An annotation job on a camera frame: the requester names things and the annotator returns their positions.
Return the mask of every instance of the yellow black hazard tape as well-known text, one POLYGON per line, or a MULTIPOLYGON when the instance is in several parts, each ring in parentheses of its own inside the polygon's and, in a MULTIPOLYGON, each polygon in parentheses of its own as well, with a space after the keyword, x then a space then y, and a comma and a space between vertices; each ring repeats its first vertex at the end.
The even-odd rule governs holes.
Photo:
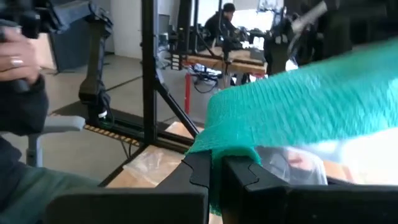
MULTIPOLYGON (((51 116, 61 116, 61 115, 53 113, 53 114, 51 114, 51 116)), ((139 142, 136 141, 135 139, 131 139, 131 138, 128 138, 128 137, 125 137, 125 136, 121 136, 121 135, 112 133, 111 131, 107 131, 107 130, 104 130, 104 129, 101 129, 101 128, 97 128, 97 127, 94 127, 94 126, 90 126, 90 125, 88 125, 88 124, 86 124, 86 125, 84 126, 84 129, 85 129, 85 130, 88 130, 88 131, 92 131, 92 132, 94 132, 94 133, 101 134, 101 135, 103 135, 103 136, 107 136, 107 137, 116 139, 116 140, 120 140, 120 141, 122 141, 122 142, 131 144, 131 145, 133 145, 133 146, 139 147, 139 142)))

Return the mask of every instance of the wooden table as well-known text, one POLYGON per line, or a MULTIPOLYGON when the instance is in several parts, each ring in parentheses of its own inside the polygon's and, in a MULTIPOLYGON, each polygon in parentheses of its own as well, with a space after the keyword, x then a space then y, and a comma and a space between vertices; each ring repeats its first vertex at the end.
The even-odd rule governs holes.
MULTIPOLYGON (((211 51, 213 51, 216 56, 223 56, 221 47, 213 47, 211 51)), ((204 50, 198 54, 211 55, 208 50, 204 50)), ((228 67, 230 72, 251 73, 258 76, 264 76, 267 73, 267 63, 263 63, 261 60, 251 59, 250 51, 248 50, 233 50, 229 53, 229 58, 232 60, 232 64, 228 67), (247 61, 248 63, 233 62, 234 59, 247 61)), ((215 58, 201 57, 200 55, 188 55, 185 63, 200 64, 213 70, 223 71, 225 68, 224 61, 215 58)))
MULTIPOLYGON (((168 129, 168 132, 179 134, 192 138, 189 132, 181 123, 174 123, 168 129)), ((159 182, 165 179, 180 164, 184 155, 176 152, 161 149, 155 146, 149 146, 142 154, 136 157, 125 169, 108 185, 109 188, 135 188, 135 187, 155 187, 159 182), (145 165, 151 164, 152 168, 146 168, 145 165), (136 172, 131 167, 138 170, 140 167, 144 172, 136 172)), ((344 180, 356 184, 385 184, 380 178, 369 174, 355 172, 349 167, 336 164, 334 162, 324 161, 326 173, 329 177, 344 180)), ((222 223, 221 217, 210 215, 210 222, 214 224, 222 223)))

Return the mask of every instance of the concrete floor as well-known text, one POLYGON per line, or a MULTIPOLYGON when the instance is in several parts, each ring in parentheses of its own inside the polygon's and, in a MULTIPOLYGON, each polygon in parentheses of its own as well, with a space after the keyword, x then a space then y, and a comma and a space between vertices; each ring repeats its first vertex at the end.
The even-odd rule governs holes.
MULTIPOLYGON (((142 76, 139 60, 131 58, 108 56, 107 66, 104 67, 104 82, 107 88, 124 83, 142 76)), ((79 68, 71 72, 45 75, 47 94, 50 100, 50 111, 57 110, 78 101, 80 83, 85 78, 86 68, 79 68)), ((185 72, 163 71, 164 79, 170 92, 183 108, 185 94, 185 72)), ((203 85, 201 89, 210 89, 203 85)), ((108 92, 111 96, 111 106, 114 109, 142 116, 142 79, 130 82, 108 92)), ((192 88, 191 94, 192 119, 204 123, 207 102, 211 93, 201 94, 192 88)), ((158 97, 158 121, 171 123, 176 121, 175 115, 164 100, 158 97)), ((21 149, 25 161, 26 137, 11 134, 5 136, 7 140, 21 149)), ((44 166, 71 172, 74 174, 103 180, 118 165, 126 160, 121 143, 90 131, 80 133, 49 134, 42 138, 44 147, 44 166)))

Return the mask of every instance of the red metal leg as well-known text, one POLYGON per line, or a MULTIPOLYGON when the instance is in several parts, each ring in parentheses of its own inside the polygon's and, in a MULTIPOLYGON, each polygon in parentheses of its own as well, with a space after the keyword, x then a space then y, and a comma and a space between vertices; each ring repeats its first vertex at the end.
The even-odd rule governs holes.
POLYGON ((185 112, 189 114, 191 103, 191 74, 185 75, 185 112))

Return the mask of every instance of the dark hair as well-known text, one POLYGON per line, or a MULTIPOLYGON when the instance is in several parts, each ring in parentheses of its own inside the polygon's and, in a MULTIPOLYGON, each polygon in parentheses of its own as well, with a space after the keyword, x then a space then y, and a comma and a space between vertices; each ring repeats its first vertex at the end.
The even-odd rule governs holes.
POLYGON ((235 12, 235 10, 235 5, 232 3, 226 3, 223 8, 224 12, 235 12))

